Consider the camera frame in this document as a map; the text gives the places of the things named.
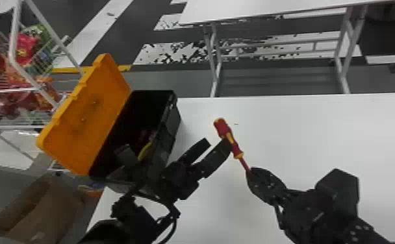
white table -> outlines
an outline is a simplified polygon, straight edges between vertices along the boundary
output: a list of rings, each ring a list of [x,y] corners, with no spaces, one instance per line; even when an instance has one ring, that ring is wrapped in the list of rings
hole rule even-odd
[[[203,137],[216,145],[212,122],[224,117],[248,164],[290,188],[311,189],[336,167],[359,177],[360,217],[395,241],[395,94],[179,99],[178,106],[182,123],[170,160]],[[104,191],[89,228],[109,218],[119,197]],[[166,214],[142,203],[155,218]],[[181,217],[169,244],[291,244],[232,156],[176,205]]]
[[[392,0],[188,0],[187,5],[179,20],[180,25],[203,25],[204,39],[209,54],[210,69],[212,73],[211,97],[217,96],[217,88],[220,81],[220,71],[222,69],[222,58],[220,49],[235,50],[236,57],[250,56],[249,54],[239,54],[239,49],[244,47],[264,47],[272,45],[312,43],[311,50],[295,53],[317,53],[324,51],[334,52],[334,61],[337,77],[343,93],[350,93],[346,74],[350,66],[353,52],[357,45],[361,30],[364,25],[364,17],[369,4],[391,2]],[[220,47],[217,36],[217,24],[228,20],[238,20],[244,18],[257,18],[263,16],[274,16],[278,14],[291,14],[297,12],[308,12],[312,10],[342,8],[347,7],[344,15],[340,36],[338,38],[312,38],[311,40],[298,40],[294,42],[272,42],[259,44],[246,44],[232,47]],[[212,33],[207,32],[206,26],[211,26]],[[348,51],[344,63],[340,61],[340,51],[342,49],[345,34],[350,40]],[[337,41],[335,49],[317,49],[317,43]],[[213,47],[216,48],[216,61],[214,61]],[[290,54],[291,52],[280,52],[274,54]]]

cable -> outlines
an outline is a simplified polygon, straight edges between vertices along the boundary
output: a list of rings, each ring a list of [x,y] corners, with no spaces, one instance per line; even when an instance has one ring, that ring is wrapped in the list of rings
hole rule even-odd
[[[142,198],[145,198],[145,199],[148,199],[148,200],[157,202],[157,203],[159,203],[159,204],[165,206],[167,209],[170,210],[170,207],[169,207],[165,202],[160,201],[159,199],[157,199],[157,198],[154,197],[154,196],[151,196],[151,195],[146,194],[146,193],[142,193],[141,191],[137,191],[137,192],[135,193],[135,195],[138,196],[138,197],[142,197]],[[161,219],[165,218],[165,217],[166,217],[166,216],[161,217],[161,218],[158,218],[158,219],[157,219],[157,222],[160,221]],[[175,231],[176,231],[177,219],[175,219],[175,221],[174,221],[172,224],[173,224],[173,225],[172,225],[172,229],[170,230],[169,234],[168,234],[163,240],[161,240],[158,244],[165,244],[170,238],[172,238],[173,234],[174,234]]]
[[[172,225],[172,229],[170,229],[169,234],[167,234],[167,236],[163,240],[158,242],[158,244],[165,244],[166,242],[168,242],[170,240],[170,238],[172,238],[173,234],[176,231],[176,224],[177,224],[177,220],[175,219],[175,221],[173,222],[173,225]]]

tool in toolbox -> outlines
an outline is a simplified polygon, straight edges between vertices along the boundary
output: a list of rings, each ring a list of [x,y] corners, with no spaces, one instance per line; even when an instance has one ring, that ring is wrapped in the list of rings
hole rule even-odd
[[[228,139],[229,143],[231,144],[232,147],[232,152],[234,155],[235,159],[240,160],[240,163],[242,164],[244,170],[247,173],[251,172],[251,169],[249,168],[248,164],[243,158],[243,151],[240,150],[240,147],[238,146],[237,141],[234,139],[233,136],[233,131],[231,128],[229,128],[228,124],[226,123],[224,118],[218,118],[214,121],[214,127],[216,127],[217,133],[219,134],[219,137],[221,139]]]

yellow tape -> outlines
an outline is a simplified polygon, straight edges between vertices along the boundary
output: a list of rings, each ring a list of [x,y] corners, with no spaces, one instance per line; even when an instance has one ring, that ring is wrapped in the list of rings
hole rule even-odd
[[[118,66],[120,72],[128,71],[130,70],[132,65],[122,65]],[[88,69],[91,68],[91,66],[82,66],[81,67],[84,72],[87,72]],[[79,73],[78,69],[76,67],[56,67],[52,69],[52,73]]]

table leg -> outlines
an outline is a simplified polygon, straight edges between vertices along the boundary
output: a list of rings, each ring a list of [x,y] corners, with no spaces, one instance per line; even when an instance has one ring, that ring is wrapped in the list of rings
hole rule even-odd
[[[220,71],[222,69],[222,55],[220,52],[220,47],[217,39],[216,25],[214,23],[211,24],[211,29],[212,32],[208,33],[206,26],[205,25],[203,26],[204,40],[205,40],[205,45],[207,46],[208,60],[210,62],[210,70],[212,76],[210,97],[215,97],[217,96],[217,88],[220,81]],[[213,47],[216,47],[217,64],[215,64],[214,61]]]
[[[342,91],[345,94],[349,94],[349,84],[346,78],[348,74],[349,66],[351,64],[353,52],[355,47],[357,46],[358,39],[360,38],[361,31],[364,25],[364,18],[366,17],[368,5],[364,5],[361,7],[359,11],[354,11],[354,7],[348,7],[346,13],[343,17],[342,27],[340,30],[340,36],[338,38],[337,48],[334,53],[335,67],[337,70],[337,79],[342,86]],[[351,19],[356,19],[355,28],[352,27]],[[342,64],[340,60],[340,52],[342,49],[342,43],[344,41],[345,34],[348,34],[349,37],[349,47],[346,53],[346,57],[344,59],[344,63]]]

